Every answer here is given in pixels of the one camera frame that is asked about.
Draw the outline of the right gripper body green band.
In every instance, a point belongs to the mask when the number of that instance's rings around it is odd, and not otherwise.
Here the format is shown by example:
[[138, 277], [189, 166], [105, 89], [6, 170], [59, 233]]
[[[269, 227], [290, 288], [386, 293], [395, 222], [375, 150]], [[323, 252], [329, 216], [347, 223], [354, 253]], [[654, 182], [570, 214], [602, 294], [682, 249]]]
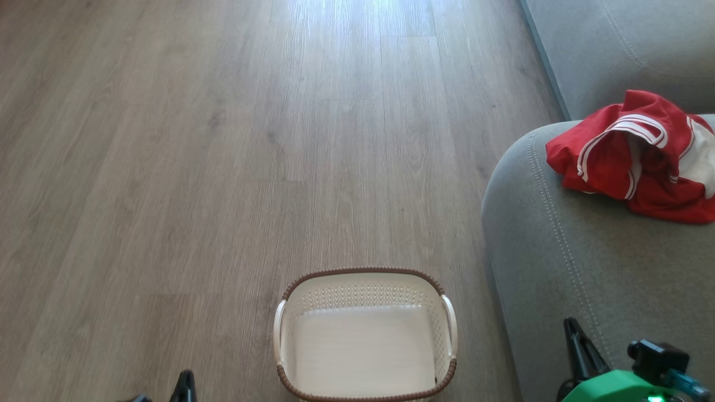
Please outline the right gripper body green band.
[[559, 388], [559, 402], [684, 402], [690, 396], [690, 376], [669, 370], [652, 384], [632, 371], [599, 372], [573, 369], [572, 379]]

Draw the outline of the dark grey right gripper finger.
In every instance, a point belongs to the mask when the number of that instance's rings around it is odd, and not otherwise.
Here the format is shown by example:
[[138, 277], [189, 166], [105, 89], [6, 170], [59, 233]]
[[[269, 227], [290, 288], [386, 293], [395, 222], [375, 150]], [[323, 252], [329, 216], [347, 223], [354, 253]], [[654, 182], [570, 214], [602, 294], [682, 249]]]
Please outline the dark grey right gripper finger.
[[593, 377], [610, 372], [611, 368], [595, 344], [587, 337], [577, 319], [563, 321], [565, 343], [569, 354], [570, 378], [562, 382], [557, 401], [563, 401], [574, 389]]

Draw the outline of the red garment with white stripes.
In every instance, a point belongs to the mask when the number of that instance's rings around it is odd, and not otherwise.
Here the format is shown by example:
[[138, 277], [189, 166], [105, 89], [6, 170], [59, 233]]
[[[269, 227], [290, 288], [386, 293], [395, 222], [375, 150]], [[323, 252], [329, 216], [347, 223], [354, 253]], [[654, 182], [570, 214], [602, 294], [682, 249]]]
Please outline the red garment with white stripes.
[[562, 185], [662, 221], [715, 222], [715, 130], [657, 94], [628, 90], [546, 144]]

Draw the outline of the cream laundry basket brown rim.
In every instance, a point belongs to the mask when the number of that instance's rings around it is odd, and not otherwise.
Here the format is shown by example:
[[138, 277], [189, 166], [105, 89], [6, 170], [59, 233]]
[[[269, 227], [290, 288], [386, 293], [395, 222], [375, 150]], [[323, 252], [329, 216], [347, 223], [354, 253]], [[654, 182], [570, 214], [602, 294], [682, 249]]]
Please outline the cream laundry basket brown rim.
[[431, 402], [455, 376], [457, 316], [419, 270], [313, 272], [284, 291], [273, 351], [298, 402]]

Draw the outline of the grey sofa seat module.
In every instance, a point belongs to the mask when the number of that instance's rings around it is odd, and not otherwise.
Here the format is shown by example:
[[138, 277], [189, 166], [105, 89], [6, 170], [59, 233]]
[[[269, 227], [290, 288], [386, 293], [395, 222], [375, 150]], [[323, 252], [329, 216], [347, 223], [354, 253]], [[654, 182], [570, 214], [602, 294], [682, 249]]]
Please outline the grey sofa seat module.
[[646, 90], [715, 114], [715, 0], [520, 0], [566, 120]]

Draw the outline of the grey fabric sofa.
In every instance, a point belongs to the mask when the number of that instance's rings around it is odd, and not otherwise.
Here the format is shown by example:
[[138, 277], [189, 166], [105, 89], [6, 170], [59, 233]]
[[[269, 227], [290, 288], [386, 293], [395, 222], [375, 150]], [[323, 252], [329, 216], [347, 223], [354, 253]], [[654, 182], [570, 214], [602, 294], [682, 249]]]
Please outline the grey fabric sofa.
[[658, 221], [562, 187], [546, 143], [573, 122], [521, 137], [501, 157], [481, 208], [493, 279], [523, 402], [555, 402], [570, 376], [563, 321], [574, 317], [613, 369], [635, 340], [690, 354], [715, 402], [715, 222]]

